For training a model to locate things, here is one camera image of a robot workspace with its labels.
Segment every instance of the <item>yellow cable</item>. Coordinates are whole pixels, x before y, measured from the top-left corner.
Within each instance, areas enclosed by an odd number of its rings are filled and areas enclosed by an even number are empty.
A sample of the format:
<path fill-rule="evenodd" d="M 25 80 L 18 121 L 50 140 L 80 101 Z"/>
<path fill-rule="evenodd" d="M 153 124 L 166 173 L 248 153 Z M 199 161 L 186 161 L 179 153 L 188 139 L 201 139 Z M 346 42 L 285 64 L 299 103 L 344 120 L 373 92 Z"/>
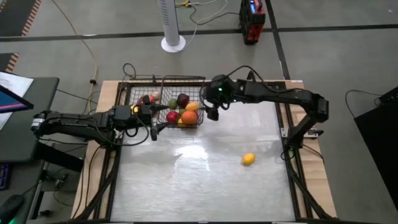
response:
<path fill-rule="evenodd" d="M 72 27 L 72 29 L 73 29 L 73 32 L 75 33 L 75 35 L 76 36 L 78 36 L 78 34 L 77 34 L 77 32 L 76 32 L 76 30 L 75 30 L 75 27 L 72 25 L 72 23 L 70 22 L 70 20 L 68 19 L 68 17 L 67 17 L 67 15 L 65 15 L 65 13 L 62 11 L 62 9 L 59 7 L 59 5 L 54 1 L 54 0 L 51 0 L 54 4 L 55 4 L 55 6 L 60 10 L 60 12 L 63 14 L 63 16 L 65 17 L 65 19 L 69 22 L 69 24 L 70 24 L 70 26 Z M 89 46 L 86 44 L 86 42 L 83 40 L 83 39 L 80 39 L 82 42 L 83 42 L 83 44 L 86 46 L 86 48 L 88 49 L 88 51 L 90 52 L 90 54 L 91 54 L 91 57 L 93 58 L 93 60 L 94 60 L 94 76 L 93 76 L 93 80 L 96 80 L 97 79 L 97 74 L 98 74 L 98 68 L 97 68 L 97 61 L 95 60 L 95 57 L 94 57 L 94 53 L 91 51 L 91 49 L 89 48 Z M 91 111 L 91 97 L 93 97 L 93 95 L 92 95 L 92 93 L 93 93 L 93 90 L 94 90 L 94 84 L 93 83 L 91 83 L 91 86 L 90 86 L 90 93 L 89 93 L 89 95 L 88 95 L 88 100 L 89 100 L 89 102 L 88 102 L 88 111 Z"/>

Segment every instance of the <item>wire basket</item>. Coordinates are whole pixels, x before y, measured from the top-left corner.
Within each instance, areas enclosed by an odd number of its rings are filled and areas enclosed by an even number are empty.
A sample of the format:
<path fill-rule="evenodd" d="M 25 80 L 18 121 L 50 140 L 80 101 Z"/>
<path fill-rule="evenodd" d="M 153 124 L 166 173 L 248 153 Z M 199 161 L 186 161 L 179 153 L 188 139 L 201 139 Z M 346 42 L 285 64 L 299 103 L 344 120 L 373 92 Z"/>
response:
<path fill-rule="evenodd" d="M 181 93 L 184 93 L 189 96 L 189 103 L 196 102 L 199 104 L 199 109 L 196 110 L 197 121 L 195 124 L 178 125 L 177 123 L 175 123 L 168 125 L 168 128 L 197 128 L 203 122 L 203 110 L 201 109 L 203 108 L 203 103 L 200 101 L 199 98 L 202 83 L 199 83 L 197 85 L 188 85 L 189 82 L 192 82 L 191 80 L 196 80 L 204 83 L 205 77 L 167 75 L 162 80 L 162 86 L 160 88 L 160 104 L 169 105 L 169 101 L 171 99 L 177 99 L 179 94 Z M 167 123 L 166 119 L 167 114 L 171 111 L 179 112 L 180 109 L 184 108 L 180 108 L 179 106 L 177 106 L 176 109 L 169 108 L 160 111 L 157 119 L 158 123 Z"/>

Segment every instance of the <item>paper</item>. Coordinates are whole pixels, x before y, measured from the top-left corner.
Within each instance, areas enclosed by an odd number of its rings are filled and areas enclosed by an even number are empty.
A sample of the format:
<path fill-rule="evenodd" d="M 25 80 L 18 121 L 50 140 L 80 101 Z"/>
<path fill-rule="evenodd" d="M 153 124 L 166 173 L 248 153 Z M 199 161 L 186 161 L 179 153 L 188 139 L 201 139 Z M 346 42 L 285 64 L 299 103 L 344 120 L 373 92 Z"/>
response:
<path fill-rule="evenodd" d="M 23 97 L 27 89 L 32 84 L 32 78 L 19 77 L 17 75 L 8 74 L 5 72 L 0 72 L 0 85 L 6 87 L 8 90 Z M 12 112 L 10 113 L 0 113 L 0 130 L 4 127 L 7 120 L 10 118 Z"/>

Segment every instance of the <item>gray floor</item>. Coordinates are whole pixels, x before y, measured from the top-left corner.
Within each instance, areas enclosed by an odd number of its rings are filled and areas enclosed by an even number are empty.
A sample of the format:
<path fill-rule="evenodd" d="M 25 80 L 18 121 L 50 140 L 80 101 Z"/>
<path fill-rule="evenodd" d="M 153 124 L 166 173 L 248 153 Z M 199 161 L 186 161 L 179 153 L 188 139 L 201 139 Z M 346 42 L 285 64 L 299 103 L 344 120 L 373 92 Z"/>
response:
<path fill-rule="evenodd" d="M 79 34 L 162 31 L 156 0 L 57 2 Z M 237 11 L 239 2 L 230 0 L 228 10 Z M 200 6 L 198 17 L 212 14 L 222 5 L 220 0 L 212 6 Z M 398 23 L 398 2 L 393 0 L 279 0 L 272 5 L 279 27 Z M 181 30 L 194 28 L 188 18 L 190 11 L 178 9 Z M 237 21 L 236 16 L 228 15 L 201 29 L 235 28 Z M 29 36 L 72 34 L 52 2 L 43 0 Z M 343 220 L 398 223 L 398 212 L 344 102 L 344 94 L 350 89 L 385 93 L 398 85 L 398 30 L 292 32 L 282 33 L 280 38 L 292 79 L 303 80 L 307 88 L 330 101 L 330 119 L 320 125 L 325 130 L 320 145 L 338 216 Z M 283 79 L 271 33 L 262 34 L 255 46 L 245 46 L 239 34 L 198 35 L 179 54 L 165 53 L 160 40 L 87 41 L 98 61 L 100 83 L 121 79 L 121 67 L 126 62 L 141 74 L 208 78 L 247 64 L 265 79 Z M 93 61 L 78 40 L 0 43 L 0 52 L 20 53 L 14 70 L 19 75 L 60 77 L 60 89 L 88 95 Z M 246 74 L 240 72 L 235 77 L 244 78 Z M 358 115 L 372 108 L 373 98 L 353 93 L 349 104 Z M 52 109 L 80 113 L 84 105 L 82 100 L 57 93 Z"/>

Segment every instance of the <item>computer screen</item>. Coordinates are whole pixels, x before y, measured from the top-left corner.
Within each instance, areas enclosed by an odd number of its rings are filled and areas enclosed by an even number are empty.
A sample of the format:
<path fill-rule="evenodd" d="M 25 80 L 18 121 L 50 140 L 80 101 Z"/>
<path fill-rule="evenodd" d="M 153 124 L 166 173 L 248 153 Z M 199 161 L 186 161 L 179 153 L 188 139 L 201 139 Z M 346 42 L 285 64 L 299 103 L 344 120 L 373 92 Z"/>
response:
<path fill-rule="evenodd" d="M 33 104 L 0 85 L 0 113 L 29 110 Z"/>

